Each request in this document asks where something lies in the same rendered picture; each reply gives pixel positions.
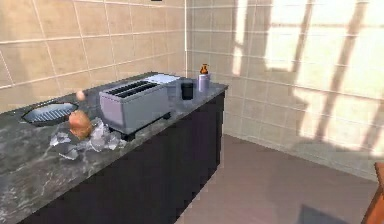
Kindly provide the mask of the silver two-slot toaster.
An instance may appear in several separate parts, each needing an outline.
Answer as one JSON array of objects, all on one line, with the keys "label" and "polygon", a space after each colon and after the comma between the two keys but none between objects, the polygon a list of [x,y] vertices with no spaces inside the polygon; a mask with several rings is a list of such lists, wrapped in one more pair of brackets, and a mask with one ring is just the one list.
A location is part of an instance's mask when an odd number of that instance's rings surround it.
[{"label": "silver two-slot toaster", "polygon": [[167,86],[138,80],[103,90],[99,93],[102,119],[124,140],[158,119],[171,117]]}]

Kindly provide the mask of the grey bottle with brown cap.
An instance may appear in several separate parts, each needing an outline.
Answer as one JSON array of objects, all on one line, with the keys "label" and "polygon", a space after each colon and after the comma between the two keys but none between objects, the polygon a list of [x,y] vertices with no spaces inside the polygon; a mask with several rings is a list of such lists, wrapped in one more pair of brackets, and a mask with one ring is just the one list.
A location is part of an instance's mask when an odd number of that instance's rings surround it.
[{"label": "grey bottle with brown cap", "polygon": [[198,89],[200,92],[204,92],[208,89],[210,82],[210,75],[208,71],[208,65],[203,64],[200,69],[200,74],[198,76]]}]

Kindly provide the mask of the brown bread loaf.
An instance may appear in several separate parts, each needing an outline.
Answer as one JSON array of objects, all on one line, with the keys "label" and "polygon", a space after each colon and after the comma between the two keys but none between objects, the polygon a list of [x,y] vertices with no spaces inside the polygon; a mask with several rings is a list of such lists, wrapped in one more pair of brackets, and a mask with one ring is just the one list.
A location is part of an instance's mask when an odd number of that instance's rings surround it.
[{"label": "brown bread loaf", "polygon": [[92,132],[92,124],[84,111],[76,110],[69,116],[70,131],[78,139],[87,138]]}]

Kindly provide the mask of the brown wooden furniture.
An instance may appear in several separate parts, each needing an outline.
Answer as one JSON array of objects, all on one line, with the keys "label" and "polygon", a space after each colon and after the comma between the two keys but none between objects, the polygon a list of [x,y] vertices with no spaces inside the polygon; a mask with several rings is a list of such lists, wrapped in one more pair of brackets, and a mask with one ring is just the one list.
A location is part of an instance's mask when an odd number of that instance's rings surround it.
[{"label": "brown wooden furniture", "polygon": [[376,162],[374,167],[378,179],[378,188],[361,224],[384,224],[384,162]]}]

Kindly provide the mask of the dark marble-topped kitchen counter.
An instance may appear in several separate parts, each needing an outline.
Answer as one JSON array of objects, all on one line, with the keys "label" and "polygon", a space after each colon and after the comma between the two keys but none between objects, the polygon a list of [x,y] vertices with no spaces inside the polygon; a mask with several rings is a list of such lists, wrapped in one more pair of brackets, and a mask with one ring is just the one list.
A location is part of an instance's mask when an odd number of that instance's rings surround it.
[{"label": "dark marble-topped kitchen counter", "polygon": [[173,84],[169,119],[74,160],[50,145],[62,125],[28,124],[25,108],[0,114],[0,224],[175,224],[220,163],[225,90],[184,101]]}]

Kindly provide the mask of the black cup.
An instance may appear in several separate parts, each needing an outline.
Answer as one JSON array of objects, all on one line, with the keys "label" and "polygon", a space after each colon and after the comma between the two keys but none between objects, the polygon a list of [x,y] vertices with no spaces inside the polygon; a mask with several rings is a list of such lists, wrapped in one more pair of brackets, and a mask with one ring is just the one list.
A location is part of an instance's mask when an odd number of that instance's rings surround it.
[{"label": "black cup", "polygon": [[183,100],[193,99],[193,83],[182,83],[181,84],[181,96]]}]

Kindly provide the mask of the black grill pan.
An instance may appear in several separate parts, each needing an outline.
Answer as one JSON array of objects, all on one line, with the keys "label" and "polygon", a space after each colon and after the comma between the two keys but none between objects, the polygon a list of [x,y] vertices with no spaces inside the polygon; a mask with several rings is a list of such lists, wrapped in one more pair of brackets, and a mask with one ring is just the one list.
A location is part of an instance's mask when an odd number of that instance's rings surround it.
[{"label": "black grill pan", "polygon": [[21,119],[33,126],[53,126],[65,122],[78,106],[74,103],[49,103],[26,112]]}]

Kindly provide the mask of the white flat plate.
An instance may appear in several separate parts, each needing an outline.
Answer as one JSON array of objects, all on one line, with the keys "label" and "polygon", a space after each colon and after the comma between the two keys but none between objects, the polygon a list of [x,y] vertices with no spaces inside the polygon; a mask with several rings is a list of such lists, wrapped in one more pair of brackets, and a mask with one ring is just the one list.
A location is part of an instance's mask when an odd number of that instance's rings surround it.
[{"label": "white flat plate", "polygon": [[156,74],[149,76],[145,78],[145,81],[151,82],[151,83],[156,83],[156,84],[167,84],[171,83],[173,81],[176,81],[179,79],[179,76],[173,76],[173,75],[167,75],[167,74]]}]

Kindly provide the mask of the crumpled clear plastic wrap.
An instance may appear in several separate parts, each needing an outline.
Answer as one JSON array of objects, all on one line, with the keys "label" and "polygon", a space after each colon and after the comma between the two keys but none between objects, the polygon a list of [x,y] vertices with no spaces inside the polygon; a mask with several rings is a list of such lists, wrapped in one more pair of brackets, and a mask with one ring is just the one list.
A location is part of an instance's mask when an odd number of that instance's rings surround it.
[{"label": "crumpled clear plastic wrap", "polygon": [[91,121],[91,133],[82,140],[70,131],[68,125],[60,128],[50,140],[51,149],[69,160],[77,159],[81,153],[86,151],[115,150],[125,144],[126,141],[121,138],[121,134],[110,130],[109,126],[104,124],[100,118]]}]

